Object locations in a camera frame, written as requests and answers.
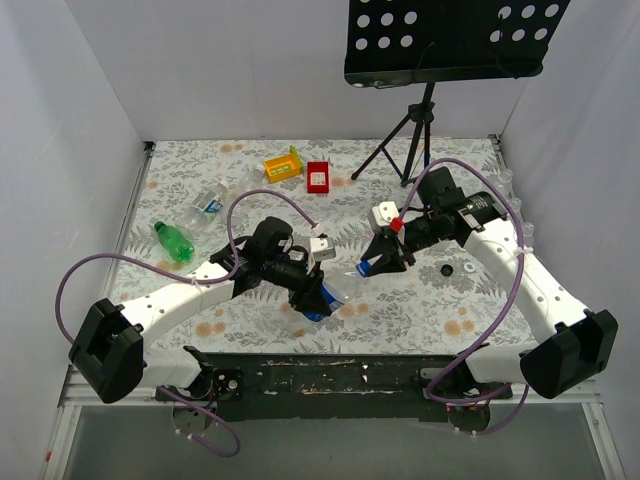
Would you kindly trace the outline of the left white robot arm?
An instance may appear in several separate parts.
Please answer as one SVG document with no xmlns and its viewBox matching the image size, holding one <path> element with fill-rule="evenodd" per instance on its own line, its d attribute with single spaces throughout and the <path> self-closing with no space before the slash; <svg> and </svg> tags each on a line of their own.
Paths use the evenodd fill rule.
<svg viewBox="0 0 640 480">
<path fill-rule="evenodd" d="M 268 217 L 252 235 L 231 240 L 184 282 L 120 305 L 108 299 L 94 303 L 70 349 L 71 363 L 105 404 L 138 387 L 174 387 L 190 399 L 207 398 L 214 383 L 208 357 L 193 346 L 157 350 L 153 343 L 262 282 L 287 289 L 298 312 L 330 314 L 320 264 L 335 257 L 333 241 L 321 234 L 303 247 L 291 244 L 291 237 L 289 224 Z"/>
</svg>

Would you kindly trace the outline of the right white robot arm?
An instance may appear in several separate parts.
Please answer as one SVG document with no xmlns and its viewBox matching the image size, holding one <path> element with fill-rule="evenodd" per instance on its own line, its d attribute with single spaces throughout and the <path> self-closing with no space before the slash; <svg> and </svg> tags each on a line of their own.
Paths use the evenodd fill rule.
<svg viewBox="0 0 640 480">
<path fill-rule="evenodd" d="M 454 241 L 507 292 L 501 312 L 518 308 L 534 337 L 520 345 L 489 345 L 480 337 L 430 381 L 427 397 L 445 398 L 441 382 L 469 398 L 490 383 L 500 389 L 520 383 L 553 399 L 606 368 L 616 319 L 588 308 L 551 275 L 525 245 L 522 225 L 495 187 L 467 196 L 446 167 L 433 163 L 410 194 L 424 206 L 413 220 L 406 221 L 407 209 L 392 201 L 371 208 L 374 238 L 361 258 L 364 274 L 404 272 L 417 252 Z"/>
</svg>

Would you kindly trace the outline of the clear Pepsi bottle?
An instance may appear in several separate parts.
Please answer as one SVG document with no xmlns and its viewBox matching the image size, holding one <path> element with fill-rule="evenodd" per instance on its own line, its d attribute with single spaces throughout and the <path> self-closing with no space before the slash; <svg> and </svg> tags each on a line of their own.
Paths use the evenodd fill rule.
<svg viewBox="0 0 640 480">
<path fill-rule="evenodd" d="M 355 266 L 333 271 L 326 276 L 323 280 L 322 293 L 328 301 L 331 311 L 335 312 L 351 302 L 365 284 L 366 277 L 362 277 Z M 303 314 L 291 309 L 278 321 L 278 325 L 291 337 L 299 337 L 325 318 L 327 316 Z"/>
</svg>

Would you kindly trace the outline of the blue bottle cap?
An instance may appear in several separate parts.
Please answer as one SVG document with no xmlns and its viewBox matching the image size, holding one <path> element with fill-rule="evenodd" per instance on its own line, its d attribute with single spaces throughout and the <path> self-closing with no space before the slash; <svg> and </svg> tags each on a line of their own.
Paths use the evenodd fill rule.
<svg viewBox="0 0 640 480">
<path fill-rule="evenodd" d="M 371 269 L 371 264 L 368 261 L 363 260 L 356 265 L 356 269 L 362 277 L 367 277 Z"/>
</svg>

